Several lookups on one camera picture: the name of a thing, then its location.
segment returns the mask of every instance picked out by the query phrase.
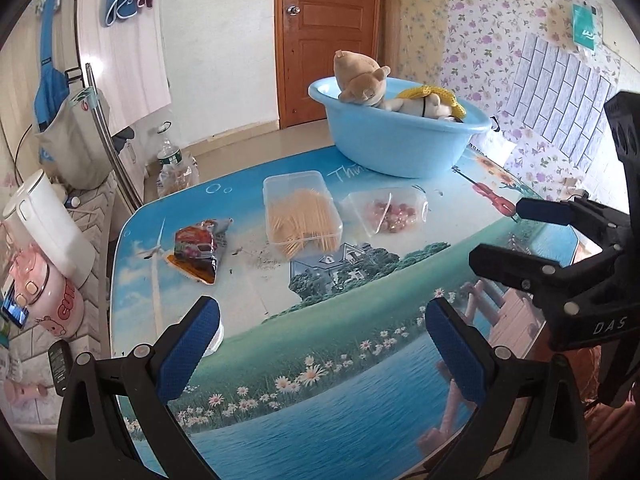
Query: wooden door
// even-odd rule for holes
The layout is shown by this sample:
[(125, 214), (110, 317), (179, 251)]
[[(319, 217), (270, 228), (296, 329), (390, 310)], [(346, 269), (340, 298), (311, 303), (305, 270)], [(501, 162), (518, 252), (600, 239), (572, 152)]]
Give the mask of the wooden door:
[(379, 8), (380, 0), (276, 0), (281, 128), (326, 116), (308, 86), (334, 74), (336, 50), (376, 57)]

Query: green grass print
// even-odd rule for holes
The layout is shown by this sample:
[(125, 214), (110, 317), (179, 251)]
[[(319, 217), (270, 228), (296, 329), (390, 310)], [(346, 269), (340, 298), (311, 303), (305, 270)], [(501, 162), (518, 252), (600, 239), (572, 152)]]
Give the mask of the green grass print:
[[(280, 404), (279, 408), (284, 408), (361, 373), (424, 334), (424, 326), (419, 326), (416, 321), (420, 316), (419, 308), (434, 297), (437, 288), (457, 292), (465, 282), (475, 278), (468, 266), (468, 254), (476, 245), (505, 246), (511, 234), (527, 240), (535, 236), (541, 227), (535, 222), (515, 223), (510, 218), (500, 219), (423, 261), (226, 338), (215, 354), (200, 361), (190, 380), (190, 385), (197, 386), (197, 389), (172, 401), (172, 412), (177, 414), (188, 408), (200, 408), (201, 412), (209, 410), (210, 420), (194, 424), (189, 430), (202, 431), (273, 411), (261, 402), (250, 412), (235, 413), (232, 417), (220, 416), (228, 402), (237, 404), (242, 399), (237, 393), (239, 386), (249, 388), (247, 399), (278, 393), (273, 400)], [(401, 326), (406, 327), (408, 336), (393, 334)], [(389, 337), (395, 337), (398, 342), (378, 356), (368, 352), (367, 358), (360, 360), (360, 343), (364, 340), (382, 343), (380, 331), (383, 330), (388, 330)], [(338, 373), (329, 372), (312, 386), (301, 386), (296, 394), (279, 393), (274, 385), (280, 376), (293, 380), (305, 371), (307, 356), (312, 356), (316, 364), (331, 360), (335, 366), (344, 361), (344, 354), (348, 356), (347, 360), (353, 360), (353, 365)], [(220, 409), (209, 406), (212, 394), (225, 397)], [(136, 418), (128, 402), (122, 403), (122, 411), (129, 419)]]

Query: remote control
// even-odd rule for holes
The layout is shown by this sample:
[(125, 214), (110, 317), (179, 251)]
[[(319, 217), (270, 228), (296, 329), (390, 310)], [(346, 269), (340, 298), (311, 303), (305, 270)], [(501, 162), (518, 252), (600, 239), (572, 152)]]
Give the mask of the remote control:
[(49, 347), (48, 353), (53, 385), (56, 388), (56, 393), (63, 397), (71, 367), (74, 364), (74, 360), (71, 357), (71, 348), (69, 348), (69, 343), (61, 339)]

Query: plush toy ear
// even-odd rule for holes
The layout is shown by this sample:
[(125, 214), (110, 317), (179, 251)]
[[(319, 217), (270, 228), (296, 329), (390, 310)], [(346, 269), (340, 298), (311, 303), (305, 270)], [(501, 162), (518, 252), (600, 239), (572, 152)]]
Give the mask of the plush toy ear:
[(341, 103), (353, 103), (355, 101), (354, 95), (350, 90), (340, 92), (338, 95), (338, 101)]
[(379, 69), (373, 71), (373, 77), (375, 77), (378, 81), (384, 81), (386, 76), (391, 73), (391, 69), (388, 66), (381, 66)]
[(433, 104), (434, 106), (440, 106), (440, 96), (438, 94), (429, 94), (427, 96), (427, 99), (431, 102), (431, 104)]

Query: blue plastic basin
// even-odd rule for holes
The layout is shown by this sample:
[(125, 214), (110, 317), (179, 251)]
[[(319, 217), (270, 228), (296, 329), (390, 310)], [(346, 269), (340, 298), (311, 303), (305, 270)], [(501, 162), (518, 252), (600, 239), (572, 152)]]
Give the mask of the blue plastic basin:
[[(403, 79), (386, 80), (386, 98), (418, 86)], [(329, 130), (336, 147), (370, 170), (393, 176), (431, 178), (449, 170), (464, 152), (473, 134), (491, 128), (489, 118), (464, 99), (463, 123), (436, 121), (378, 108), (338, 101), (335, 77), (311, 83), (309, 95), (326, 108)]]

